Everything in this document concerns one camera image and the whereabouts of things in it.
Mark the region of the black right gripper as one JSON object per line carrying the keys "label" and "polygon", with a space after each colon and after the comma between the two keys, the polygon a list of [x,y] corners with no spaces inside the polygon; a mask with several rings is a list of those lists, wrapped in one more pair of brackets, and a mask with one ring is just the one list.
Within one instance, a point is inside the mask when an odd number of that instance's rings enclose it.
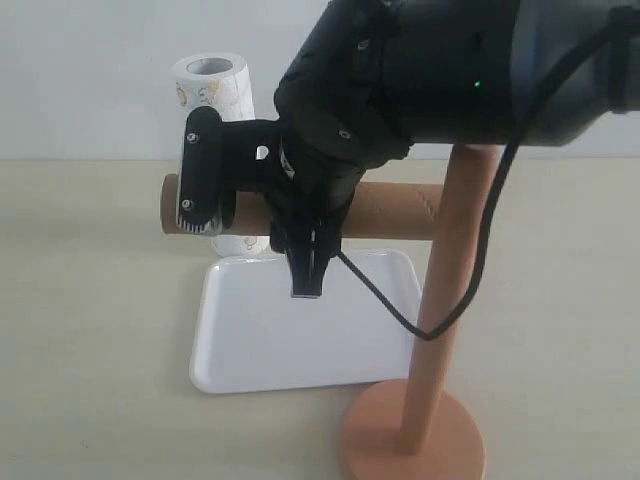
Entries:
{"label": "black right gripper", "polygon": [[295,127],[252,120],[239,129],[257,143],[257,164],[245,167],[240,193],[260,195],[271,213],[269,236],[287,255],[292,296],[319,298],[328,264],[341,250],[341,229],[366,155],[352,128]]}

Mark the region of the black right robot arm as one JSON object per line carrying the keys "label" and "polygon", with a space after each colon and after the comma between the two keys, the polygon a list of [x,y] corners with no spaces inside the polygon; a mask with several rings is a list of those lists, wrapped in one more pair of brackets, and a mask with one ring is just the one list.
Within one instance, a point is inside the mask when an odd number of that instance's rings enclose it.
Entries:
{"label": "black right robot arm", "polygon": [[635,1],[332,1],[283,75],[260,182],[292,293],[318,297],[364,173],[416,144],[556,147],[639,107]]}

